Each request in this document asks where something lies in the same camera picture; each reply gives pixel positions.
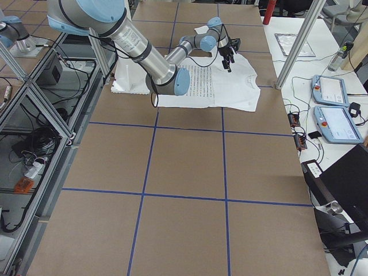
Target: robotic arm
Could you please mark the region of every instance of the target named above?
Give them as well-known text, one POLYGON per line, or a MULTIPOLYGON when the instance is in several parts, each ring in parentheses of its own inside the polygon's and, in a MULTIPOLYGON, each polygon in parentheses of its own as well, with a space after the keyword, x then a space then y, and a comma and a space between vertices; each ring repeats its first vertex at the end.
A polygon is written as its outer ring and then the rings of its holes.
POLYGON ((240 40, 231 40, 218 17, 208 22, 206 34, 184 37, 181 43, 164 58, 134 27, 126 16, 122 0, 47 0, 48 20, 52 28, 74 35, 88 36, 93 28, 99 37, 110 37, 135 63, 147 72, 146 83, 158 94, 184 95, 190 77, 188 70, 178 64, 193 49, 209 52, 218 45, 224 57, 224 68, 233 63, 232 47, 240 40))
POLYGON ((27 53, 35 49, 36 43, 25 29, 22 21, 16 16, 6 16, 0 21, 0 41, 6 48, 14 42, 18 49, 27 53))

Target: blue tape grid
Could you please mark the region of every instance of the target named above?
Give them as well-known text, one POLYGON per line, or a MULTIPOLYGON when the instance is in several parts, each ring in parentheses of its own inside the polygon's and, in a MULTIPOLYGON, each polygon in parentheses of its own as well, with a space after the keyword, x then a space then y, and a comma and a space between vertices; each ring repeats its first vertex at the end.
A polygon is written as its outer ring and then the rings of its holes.
POLYGON ((280 134, 280 133, 263 133, 263 132, 249 132, 249 131, 227 131, 227 130, 216 130, 216 129, 200 129, 200 128, 176 128, 171 126, 152 126, 152 125, 134 125, 134 124, 119 124, 115 122, 90 122, 93 125, 116 125, 120 127, 135 127, 135 128, 155 128, 155 129, 173 129, 180 131, 204 131, 204 132, 224 132, 224 133, 236 133, 244 135, 264 135, 264 136, 283 136, 293 137, 291 134, 280 134))
MULTIPOLYGON (((12 5, 15 2, 15 0, 13 0, 12 3, 10 3, 7 7, 9 7, 10 5, 12 5)), ((29 12, 30 9, 32 7, 34 7, 34 5, 36 4, 36 2, 26 11, 29 12)), ((178 8, 179 8, 179 4, 177 4, 177 10, 175 13, 175 19, 174 19, 174 25, 172 28, 172 34, 171 34, 171 40, 170 40, 170 46, 168 48, 169 52, 172 49, 172 43, 173 43, 173 35, 174 35, 174 31, 175 31, 175 24, 176 23, 186 23, 186 24, 205 24, 205 22, 203 23, 188 23, 188 22, 177 22, 177 14, 178 14, 178 8)), ((219 5, 217 4, 217 16, 220 16, 220 12, 219 12, 219 5)), ((44 25, 46 18, 42 21, 41 24, 27 24, 27 25, 35 25, 37 26, 37 28, 33 31, 36 32, 38 30, 38 28, 42 25, 44 25)), ((148 21, 148 22, 168 22, 168 21, 148 21)), ((263 27, 262 25, 240 25, 240 24, 229 24, 229 25, 235 25, 235 26, 254 26, 254 27, 263 27)), ((240 52, 252 52, 252 53, 269 53, 269 52, 257 52, 257 51, 240 51, 240 52)), ((137 235, 138 235, 138 230, 139 230, 139 224, 140 224, 140 218, 141 218, 141 211, 143 208, 143 202, 144 202, 144 197, 145 196, 149 196, 149 197, 164 197, 164 198, 181 198, 181 199, 190 199, 190 200, 206 200, 206 201, 221 201, 225 203, 225 219, 226 219, 226 241, 227 241, 227 262, 228 262, 228 276, 231 276, 231 256, 230 256, 230 238, 229 238, 229 213, 228 213, 228 203, 229 202, 238 202, 238 203, 244 203, 244 204, 266 204, 266 205, 282 205, 282 206, 301 206, 301 207, 312 207, 309 204, 293 204, 293 203, 286 203, 286 202, 265 202, 265 201, 247 201, 247 200, 236 200, 236 199, 229 199, 228 198, 228 190, 227 190, 227 168, 226 168, 226 151, 225 151, 225 134, 226 133, 238 133, 238 134, 251 134, 251 135, 270 135, 270 136, 288 136, 288 137, 292 137, 292 135, 281 135, 281 134, 277 134, 277 133, 256 133, 256 132, 238 132, 238 131, 226 131, 225 130, 225 125, 224 125, 224 109, 221 108, 221 119, 222 119, 222 130, 217 131, 217 130, 210 130, 210 129, 183 129, 183 128, 172 128, 172 127, 165 127, 165 126, 157 126, 158 123, 158 118, 159 118, 159 110, 157 112, 156 115, 156 120, 155 120, 155 125, 154 126, 148 126, 148 125, 132 125, 132 124, 114 124, 114 123, 106 123, 106 122, 91 122, 91 124, 101 124, 101 125, 119 125, 119 126, 123 126, 123 127, 143 127, 143 128, 153 128, 154 132, 152 135, 152 141, 151 141, 151 147, 150 147, 150 152, 149 152, 149 156, 148 156, 148 161, 147 161, 147 169, 145 172, 145 178, 144 178, 144 185, 143 185, 143 189, 142 189, 142 193, 134 193, 134 192, 127 192, 127 191, 111 191, 111 190, 89 190, 89 189, 76 189, 76 188, 63 188, 63 190, 65 191, 84 191, 84 192, 94 192, 94 193, 109 193, 109 194, 126 194, 126 195, 134 195, 134 196, 140 196, 140 205, 139 205, 139 211, 138 211, 138 215, 137 215, 137 221, 136 221, 136 227, 135 227, 135 232, 134 232, 134 237, 133 237, 133 243, 132 243, 132 248, 131 248, 131 255, 130 255, 130 259, 129 259, 129 266, 128 266, 128 271, 127 271, 127 276, 130 276, 131 273, 131 268, 132 268, 132 263, 133 263, 133 257, 134 257, 134 251, 135 251, 135 244, 136 244, 136 240, 137 240, 137 235), (221 132, 223 135, 223 162, 224 162, 224 194, 225 194, 225 198, 208 198, 208 197, 191 197, 191 196, 183 196, 183 195, 167 195, 167 194, 150 194, 150 193, 145 193, 145 188, 147 185, 147 179, 148 179, 148 173, 150 170, 150 163, 151 163, 151 156, 152 156, 152 151, 153 151, 153 147, 154 147, 154 141, 155 141, 155 135, 156 135, 156 130, 157 129, 180 129, 180 130, 187 130, 187 131, 205 131, 205 132, 221 132)))
POLYGON ((134 231, 134 237, 133 237, 133 243, 132 243, 132 249, 131 249, 131 257, 129 259, 128 271, 126 273, 127 276, 130 276, 131 269, 132 269, 134 250, 135 250, 135 246, 136 246, 136 240, 137 240, 137 235, 138 235, 140 216, 141 216, 141 213, 142 213, 143 201, 144 201, 144 196, 145 196, 145 187, 147 185, 148 172, 150 170, 151 156, 152 156, 152 151, 153 151, 153 148, 154 148, 155 135, 156 135, 156 126, 157 126, 158 119, 159 119, 159 109, 157 109, 156 121, 155 121, 155 127, 154 127, 154 133, 152 134, 151 148, 149 149, 150 152, 149 152, 149 155, 148 155, 147 169, 145 171, 144 184, 143 184, 142 194, 141 194, 141 198, 140 198, 137 223, 136 223, 136 228, 135 228, 135 231, 134 231))
MULTIPOLYGON (((138 193, 134 191, 115 191, 115 190, 98 190, 98 189, 83 189, 64 187, 63 191, 79 191, 85 193, 100 193, 100 194, 124 194, 129 196, 145 196, 145 197, 159 197, 159 198, 179 198, 183 200, 203 200, 203 201, 220 201, 225 202, 225 198, 214 197, 195 197, 190 195, 176 195, 176 194, 154 194, 154 193, 138 193)), ((257 201, 257 200, 237 200, 228 198, 228 202, 237 202, 243 204, 261 204, 261 205, 278 205, 278 206, 293 206, 293 207, 313 207, 311 204, 291 203, 291 202, 273 202, 273 201, 257 201)))

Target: water bottle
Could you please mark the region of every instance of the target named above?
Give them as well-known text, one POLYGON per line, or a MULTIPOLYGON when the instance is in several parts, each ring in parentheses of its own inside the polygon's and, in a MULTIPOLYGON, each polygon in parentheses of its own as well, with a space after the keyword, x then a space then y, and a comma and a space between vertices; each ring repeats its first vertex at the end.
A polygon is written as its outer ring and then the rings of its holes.
POLYGON ((331 60, 327 68, 330 71, 333 71, 333 72, 336 71, 340 67, 340 65, 343 63, 344 59, 347 57, 347 55, 349 54, 353 46, 354 46, 353 42, 346 41, 345 44, 342 47, 340 47, 340 49, 338 50, 336 55, 333 57, 333 59, 331 60))

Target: white label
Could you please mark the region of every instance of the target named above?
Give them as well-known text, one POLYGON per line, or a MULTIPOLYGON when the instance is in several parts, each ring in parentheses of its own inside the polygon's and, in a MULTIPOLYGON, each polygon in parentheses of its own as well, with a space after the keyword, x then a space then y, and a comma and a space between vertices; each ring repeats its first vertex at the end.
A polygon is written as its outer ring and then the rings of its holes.
POLYGON ((125 52, 129 53, 136 48, 138 43, 141 42, 141 39, 132 28, 126 27, 125 32, 122 34, 122 37, 119 39, 119 41, 121 42, 119 46, 123 48, 125 52))
POLYGON ((318 168, 316 163, 309 163, 307 164, 308 168, 310 169, 310 171, 312 172, 312 174, 314 175, 315 178, 320 177, 321 175, 321 170, 320 168, 318 168))

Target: blue joint cap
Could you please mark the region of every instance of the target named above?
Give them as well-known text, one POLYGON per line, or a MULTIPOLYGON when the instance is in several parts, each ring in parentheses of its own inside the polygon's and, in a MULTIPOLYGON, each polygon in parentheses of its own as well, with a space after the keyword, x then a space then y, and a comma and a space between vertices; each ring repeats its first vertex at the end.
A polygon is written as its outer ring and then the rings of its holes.
POLYGON ((174 94, 176 96, 182 96, 188 92, 190 85, 189 71, 185 68, 180 68, 175 78, 174 94))
POLYGON ((104 23, 118 21, 125 9, 123 0, 76 0, 76 2, 86 14, 104 23))
POLYGON ((88 36, 89 35, 88 30, 79 29, 74 26, 65 24, 56 19, 53 19, 50 16, 47 16, 47 18, 48 18, 48 25, 50 25, 52 29, 55 29, 55 30, 58 30, 64 33, 69 33, 71 35, 77 35, 77 36, 88 36))
POLYGON ((13 42, 5 36, 0 36, 0 41, 5 46, 5 48, 9 48, 13 45, 13 42))
POLYGON ((216 26, 220 26, 223 23, 221 22, 221 19, 219 17, 213 17, 207 22, 207 27, 212 28, 216 26))
POLYGON ((216 46, 216 39, 213 36, 205 36, 201 39, 200 47, 202 51, 210 52, 216 46))
POLYGON ((6 16, 1 21, 5 23, 22 23, 22 21, 17 16, 6 16))

